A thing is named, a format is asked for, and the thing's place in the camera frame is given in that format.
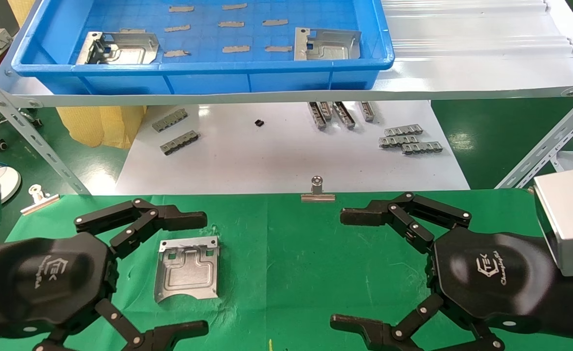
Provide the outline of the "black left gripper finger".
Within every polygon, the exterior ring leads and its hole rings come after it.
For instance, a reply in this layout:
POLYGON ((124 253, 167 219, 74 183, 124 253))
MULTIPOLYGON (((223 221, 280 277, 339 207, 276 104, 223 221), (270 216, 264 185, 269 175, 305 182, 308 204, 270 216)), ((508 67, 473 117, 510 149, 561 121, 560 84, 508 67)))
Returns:
POLYGON ((95 312, 126 340, 122 351, 172 351, 184 338, 202 337, 209 333, 209 324, 205 320, 162 325, 140 333, 106 298, 95 304, 95 312))
POLYGON ((98 235, 117 228, 109 241, 115 258, 126 258, 160 230, 183 231, 207 226, 205 212, 182 213, 176 205, 154 205, 142 198, 115 204, 75 218, 77 233, 98 235))

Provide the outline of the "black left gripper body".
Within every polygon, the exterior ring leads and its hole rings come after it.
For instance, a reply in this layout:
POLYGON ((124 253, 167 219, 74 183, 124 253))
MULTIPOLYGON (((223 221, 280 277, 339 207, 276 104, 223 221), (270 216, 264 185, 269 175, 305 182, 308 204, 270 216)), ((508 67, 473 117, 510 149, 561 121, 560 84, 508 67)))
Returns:
POLYGON ((118 276, 111 249, 91 234, 0 244, 0 338, 84 331, 118 276))

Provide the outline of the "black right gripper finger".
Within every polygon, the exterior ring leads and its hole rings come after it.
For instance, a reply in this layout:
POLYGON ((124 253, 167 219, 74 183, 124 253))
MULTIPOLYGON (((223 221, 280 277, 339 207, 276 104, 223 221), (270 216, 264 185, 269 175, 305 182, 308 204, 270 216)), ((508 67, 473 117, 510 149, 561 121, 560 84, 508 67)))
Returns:
MULTIPOLYGON (((360 335, 369 351, 421 351, 413 335, 445 307, 445 299, 431 294, 396 326, 371 318, 333 314, 332 329, 360 335)), ((474 341, 441 348, 441 351, 504 351, 505 344, 483 322, 469 323, 474 341)))
POLYGON ((393 200, 371 200, 365 208, 340 211, 343 225, 388 225, 421 254, 433 251, 435 237, 418 218, 449 230, 469 227, 472 214, 451 205, 414 193, 403 193, 393 200))

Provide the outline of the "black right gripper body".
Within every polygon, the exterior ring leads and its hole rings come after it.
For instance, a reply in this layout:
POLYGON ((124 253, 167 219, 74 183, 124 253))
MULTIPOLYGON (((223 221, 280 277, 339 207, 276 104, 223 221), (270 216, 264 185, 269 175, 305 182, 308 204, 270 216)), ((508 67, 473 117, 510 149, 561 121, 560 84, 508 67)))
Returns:
POLYGON ((530 334, 543 327, 540 305, 559 270, 542 238, 457 227, 434 241, 431 263, 442 312, 461 328, 482 322, 530 334))

